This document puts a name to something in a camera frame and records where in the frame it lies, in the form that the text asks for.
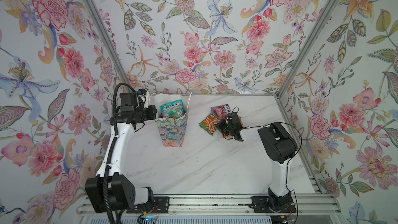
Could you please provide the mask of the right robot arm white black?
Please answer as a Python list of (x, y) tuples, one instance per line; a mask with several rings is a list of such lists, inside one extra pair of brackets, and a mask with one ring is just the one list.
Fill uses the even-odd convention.
[(272, 161), (271, 183), (267, 198), (260, 200), (257, 207), (274, 213), (291, 211), (292, 190), (289, 188), (290, 162), (297, 155), (299, 146), (286, 130), (284, 122), (272, 122), (265, 125), (245, 127), (236, 112), (226, 115), (216, 128), (226, 138), (239, 142), (260, 141), (266, 154)]

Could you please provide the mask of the green orange noodle snack pack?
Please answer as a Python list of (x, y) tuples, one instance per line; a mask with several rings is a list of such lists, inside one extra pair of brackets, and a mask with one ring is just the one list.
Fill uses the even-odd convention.
[(213, 135), (217, 130), (216, 125), (220, 122), (217, 115), (208, 115), (203, 121), (199, 123), (199, 126), (204, 129), (208, 134)]

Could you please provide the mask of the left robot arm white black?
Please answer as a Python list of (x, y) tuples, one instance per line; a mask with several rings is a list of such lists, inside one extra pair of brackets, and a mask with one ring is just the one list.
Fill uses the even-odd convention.
[(155, 199), (150, 187), (134, 186), (123, 174), (123, 159), (133, 134), (142, 129), (147, 120), (154, 120), (157, 109), (149, 105), (150, 94), (121, 93), (121, 105), (113, 107), (110, 119), (112, 133), (104, 161), (96, 175), (87, 179), (85, 190), (96, 213), (138, 210), (147, 212)]

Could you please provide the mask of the teal Fox's blossom candy pack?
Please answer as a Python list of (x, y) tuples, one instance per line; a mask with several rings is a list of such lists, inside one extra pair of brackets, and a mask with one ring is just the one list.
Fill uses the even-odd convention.
[(179, 118), (186, 113), (182, 100), (175, 100), (160, 107), (163, 118)]

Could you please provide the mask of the small purple Fox's candy pack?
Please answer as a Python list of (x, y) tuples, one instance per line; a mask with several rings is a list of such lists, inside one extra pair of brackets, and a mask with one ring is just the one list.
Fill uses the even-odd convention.
[(211, 114), (215, 115), (219, 120), (225, 119), (229, 113), (231, 113), (231, 109), (228, 104), (211, 107)]

